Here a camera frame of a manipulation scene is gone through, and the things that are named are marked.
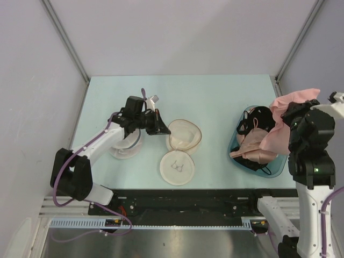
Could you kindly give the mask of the pink bra from bag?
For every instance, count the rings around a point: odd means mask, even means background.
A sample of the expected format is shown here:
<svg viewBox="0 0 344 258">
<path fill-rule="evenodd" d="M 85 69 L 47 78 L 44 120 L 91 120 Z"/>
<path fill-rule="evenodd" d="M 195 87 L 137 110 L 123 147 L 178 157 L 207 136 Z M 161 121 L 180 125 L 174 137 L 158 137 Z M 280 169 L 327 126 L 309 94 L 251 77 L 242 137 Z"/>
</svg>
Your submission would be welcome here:
<svg viewBox="0 0 344 258">
<path fill-rule="evenodd" d="M 316 99 L 319 94 L 320 89 L 310 88 L 294 91 L 275 98 L 269 106 L 273 120 L 275 121 L 275 127 L 263 138 L 260 143 L 260 148 L 278 155 L 289 155 L 290 127 L 283 122 L 281 116 L 287 111 L 291 102 L 302 104 L 306 101 Z"/>
</svg>

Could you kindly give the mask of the teal plastic basin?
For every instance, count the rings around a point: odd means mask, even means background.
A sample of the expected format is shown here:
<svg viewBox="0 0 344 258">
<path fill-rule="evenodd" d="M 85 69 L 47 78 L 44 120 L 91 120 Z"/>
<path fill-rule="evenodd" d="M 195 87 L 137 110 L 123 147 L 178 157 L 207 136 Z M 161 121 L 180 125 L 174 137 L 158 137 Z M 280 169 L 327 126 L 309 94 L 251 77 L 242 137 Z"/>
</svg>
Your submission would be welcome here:
<svg viewBox="0 0 344 258">
<path fill-rule="evenodd" d="M 246 108 L 227 148 L 230 160 L 241 170 L 253 175 L 265 178 L 279 176 L 285 167 L 287 156 L 260 147 L 275 124 L 270 108 Z"/>
</svg>

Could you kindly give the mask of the black bra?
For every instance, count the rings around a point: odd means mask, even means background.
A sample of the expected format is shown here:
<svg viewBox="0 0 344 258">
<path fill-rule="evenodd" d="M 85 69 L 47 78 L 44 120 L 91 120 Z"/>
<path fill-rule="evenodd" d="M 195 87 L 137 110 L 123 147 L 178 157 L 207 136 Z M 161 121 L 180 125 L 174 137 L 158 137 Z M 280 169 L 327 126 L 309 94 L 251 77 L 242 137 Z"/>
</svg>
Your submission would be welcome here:
<svg viewBox="0 0 344 258">
<path fill-rule="evenodd" d="M 237 134 L 239 134 L 239 136 L 246 136 L 249 133 L 249 131 L 253 128 L 254 118 L 257 118 L 259 121 L 258 128 L 266 130 L 268 133 L 275 127 L 275 121 L 273 120 L 271 110 L 266 106 L 256 106 L 249 110 L 245 110 L 243 112 L 243 118 L 240 120 L 236 128 L 236 134 L 235 134 L 236 140 L 237 140 Z M 237 151 L 238 149 L 239 149 L 239 143 L 238 143 L 238 146 L 232 148 L 231 151 Z M 238 164 L 254 172 L 261 171 L 265 175 L 268 175 L 268 176 L 272 175 L 271 170 L 268 168 L 269 163 L 258 164 L 250 160 L 244 160 L 241 157 L 232 158 L 232 159 Z"/>
</svg>

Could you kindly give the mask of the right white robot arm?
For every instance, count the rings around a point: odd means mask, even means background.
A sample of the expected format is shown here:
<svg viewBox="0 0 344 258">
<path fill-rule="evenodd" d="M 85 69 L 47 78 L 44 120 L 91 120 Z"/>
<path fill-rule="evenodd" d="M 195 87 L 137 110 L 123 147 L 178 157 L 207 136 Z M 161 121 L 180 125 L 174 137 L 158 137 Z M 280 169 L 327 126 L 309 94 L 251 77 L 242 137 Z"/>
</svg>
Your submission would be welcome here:
<svg viewBox="0 0 344 258">
<path fill-rule="evenodd" d="M 279 257 L 335 257 L 331 236 L 331 202 L 343 189 L 335 190 L 335 164 L 326 148 L 334 135 L 335 122 L 343 118 L 343 101 L 319 104 L 290 103 L 282 115 L 289 126 L 289 173 L 299 199 L 299 229 L 272 196 L 255 197 L 248 210 L 264 215 L 279 241 Z"/>
</svg>

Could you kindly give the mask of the aluminium frame post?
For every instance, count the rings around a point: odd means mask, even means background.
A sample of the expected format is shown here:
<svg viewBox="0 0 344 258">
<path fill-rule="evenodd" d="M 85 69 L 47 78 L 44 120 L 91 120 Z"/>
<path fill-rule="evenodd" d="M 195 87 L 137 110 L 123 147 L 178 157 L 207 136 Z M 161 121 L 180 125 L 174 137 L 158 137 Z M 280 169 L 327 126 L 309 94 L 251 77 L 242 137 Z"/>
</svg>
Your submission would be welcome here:
<svg viewBox="0 0 344 258">
<path fill-rule="evenodd" d="M 315 3 L 313 4 L 310 13 L 307 15 L 299 33 L 296 36 L 295 41 L 293 42 L 286 58 L 284 59 L 280 69 L 278 70 L 276 76 L 275 76 L 275 81 L 276 83 L 279 83 L 287 70 L 288 66 L 292 62 L 294 56 L 296 55 L 298 49 L 300 48 L 302 42 L 305 40 L 312 24 L 316 20 L 318 14 L 321 11 L 321 8 L 323 5 L 326 3 L 325 0 L 316 0 Z"/>
<path fill-rule="evenodd" d="M 80 76 L 83 78 L 84 82 L 89 85 L 90 83 L 90 77 L 86 72 L 86 69 L 84 65 L 81 62 L 81 59 L 79 55 L 77 54 L 77 51 L 75 47 L 73 46 L 72 41 L 70 40 L 61 19 L 59 18 L 59 15 L 57 14 L 55 8 L 53 7 L 51 1 L 49 0 L 40 0 L 40 3 L 42 4 L 42 7 L 46 11 L 48 18 L 50 19 L 52 25 L 54 26 L 57 35 L 61 39 L 67 53 L 69 54 L 72 62 L 76 66 L 76 69 Z"/>
</svg>

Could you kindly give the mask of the pink mesh laundry bag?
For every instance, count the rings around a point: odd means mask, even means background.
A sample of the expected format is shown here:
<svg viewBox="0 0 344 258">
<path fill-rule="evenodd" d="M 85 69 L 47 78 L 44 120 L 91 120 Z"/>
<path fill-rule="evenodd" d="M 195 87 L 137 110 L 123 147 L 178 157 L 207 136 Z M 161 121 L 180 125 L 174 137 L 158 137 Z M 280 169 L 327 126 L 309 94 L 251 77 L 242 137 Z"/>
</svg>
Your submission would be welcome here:
<svg viewBox="0 0 344 258">
<path fill-rule="evenodd" d="M 194 177 L 196 165 L 192 154 L 196 153 L 203 135 L 200 128 L 185 119 L 172 121 L 168 129 L 171 134 L 166 137 L 168 152 L 160 162 L 160 174 L 169 184 L 182 186 Z"/>
</svg>

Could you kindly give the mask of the grey-trimmed mesh laundry bag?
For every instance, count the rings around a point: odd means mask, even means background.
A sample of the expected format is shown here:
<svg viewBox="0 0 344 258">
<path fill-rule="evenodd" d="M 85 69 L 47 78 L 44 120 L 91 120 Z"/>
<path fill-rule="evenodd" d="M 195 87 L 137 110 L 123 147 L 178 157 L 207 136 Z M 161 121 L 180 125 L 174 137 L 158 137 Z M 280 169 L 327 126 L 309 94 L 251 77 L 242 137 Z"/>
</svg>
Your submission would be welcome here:
<svg viewBox="0 0 344 258">
<path fill-rule="evenodd" d="M 116 159 L 129 159 L 137 155 L 143 143 L 143 136 L 140 129 L 136 129 L 124 140 L 116 143 L 109 149 L 109 153 Z"/>
</svg>

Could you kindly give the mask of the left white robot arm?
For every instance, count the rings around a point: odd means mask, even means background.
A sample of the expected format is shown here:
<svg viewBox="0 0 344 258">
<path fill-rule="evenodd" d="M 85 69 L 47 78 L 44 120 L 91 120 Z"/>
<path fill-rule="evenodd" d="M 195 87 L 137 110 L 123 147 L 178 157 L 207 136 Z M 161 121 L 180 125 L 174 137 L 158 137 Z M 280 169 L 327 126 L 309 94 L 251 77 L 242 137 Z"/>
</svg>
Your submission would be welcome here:
<svg viewBox="0 0 344 258">
<path fill-rule="evenodd" d="M 135 131 L 145 130 L 148 135 L 169 135 L 171 131 L 155 107 L 158 100 L 156 95 L 128 97 L 125 106 L 110 115 L 106 126 L 91 140 L 76 149 L 61 148 L 56 152 L 50 180 L 56 206 L 62 206 L 56 195 L 63 194 L 71 200 L 100 204 L 101 210 L 108 215 L 118 211 L 119 202 L 113 198 L 113 191 L 93 182 L 92 166 Z"/>
</svg>

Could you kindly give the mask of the right aluminium frame post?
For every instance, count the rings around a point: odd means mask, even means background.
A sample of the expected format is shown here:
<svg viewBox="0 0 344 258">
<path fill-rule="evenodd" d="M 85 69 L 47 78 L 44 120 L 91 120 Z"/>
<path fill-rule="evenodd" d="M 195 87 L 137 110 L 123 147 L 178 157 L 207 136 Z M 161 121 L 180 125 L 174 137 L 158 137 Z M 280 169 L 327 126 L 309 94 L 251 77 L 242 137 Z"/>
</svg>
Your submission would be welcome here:
<svg viewBox="0 0 344 258">
<path fill-rule="evenodd" d="M 295 41 L 293 42 L 286 58 L 284 59 L 280 69 L 278 70 L 276 76 L 275 76 L 275 81 L 276 83 L 279 83 L 287 70 L 288 66 L 292 62 L 294 56 L 296 55 L 298 49 L 300 48 L 302 42 L 305 40 L 312 24 L 316 20 L 318 14 L 321 11 L 321 8 L 323 5 L 326 3 L 325 0 L 316 0 L 315 3 L 313 4 L 310 13 L 307 15 L 299 33 L 296 36 Z"/>
</svg>

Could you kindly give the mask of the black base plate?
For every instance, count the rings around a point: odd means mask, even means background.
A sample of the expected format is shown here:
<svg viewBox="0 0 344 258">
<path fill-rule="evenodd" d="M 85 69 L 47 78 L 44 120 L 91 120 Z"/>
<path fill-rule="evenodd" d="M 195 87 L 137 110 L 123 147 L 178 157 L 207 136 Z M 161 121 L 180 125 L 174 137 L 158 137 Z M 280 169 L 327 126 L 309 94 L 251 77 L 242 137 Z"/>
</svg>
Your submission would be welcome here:
<svg viewBox="0 0 344 258">
<path fill-rule="evenodd" d="M 90 205 L 90 216 L 110 216 L 124 209 L 135 226 L 241 226 L 259 217 L 260 197 L 297 199 L 295 189 L 115 190 L 105 209 Z"/>
</svg>

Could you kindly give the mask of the aluminium side rail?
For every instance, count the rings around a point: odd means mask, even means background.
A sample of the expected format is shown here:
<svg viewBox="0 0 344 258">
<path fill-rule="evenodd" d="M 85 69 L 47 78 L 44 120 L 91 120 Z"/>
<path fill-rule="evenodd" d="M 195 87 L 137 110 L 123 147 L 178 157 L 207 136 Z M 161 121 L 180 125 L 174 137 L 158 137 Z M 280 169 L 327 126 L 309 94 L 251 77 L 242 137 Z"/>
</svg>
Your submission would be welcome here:
<svg viewBox="0 0 344 258">
<path fill-rule="evenodd" d="M 282 84 L 282 82 L 277 82 L 276 80 L 274 80 L 274 90 L 277 97 L 281 97 L 283 95 L 289 94 L 290 92 L 293 92 L 293 90 L 289 90 L 288 88 L 286 88 Z M 278 188 L 281 188 L 281 189 L 295 189 L 296 188 L 296 184 L 289 173 L 288 160 L 286 160 L 283 171 L 277 177 L 277 179 L 279 181 Z"/>
</svg>

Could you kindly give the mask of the left aluminium frame post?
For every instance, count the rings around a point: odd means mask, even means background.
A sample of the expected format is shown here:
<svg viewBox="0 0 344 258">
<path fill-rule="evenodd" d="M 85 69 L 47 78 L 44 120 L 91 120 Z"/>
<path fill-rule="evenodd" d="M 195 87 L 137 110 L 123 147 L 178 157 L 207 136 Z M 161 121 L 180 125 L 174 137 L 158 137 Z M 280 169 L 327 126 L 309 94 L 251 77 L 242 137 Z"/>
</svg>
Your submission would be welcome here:
<svg viewBox="0 0 344 258">
<path fill-rule="evenodd" d="M 67 53 L 69 54 L 72 62 L 76 66 L 76 69 L 80 76 L 83 78 L 84 82 L 89 85 L 90 83 L 90 77 L 86 72 L 86 69 L 84 65 L 81 62 L 81 59 L 79 55 L 77 54 L 77 51 L 75 47 L 73 46 L 72 41 L 70 40 L 61 19 L 59 18 L 59 15 L 57 14 L 55 8 L 53 7 L 51 1 L 49 0 L 40 0 L 40 3 L 42 4 L 42 7 L 46 11 L 48 18 L 50 19 L 52 25 L 54 26 L 57 35 L 61 39 Z"/>
</svg>

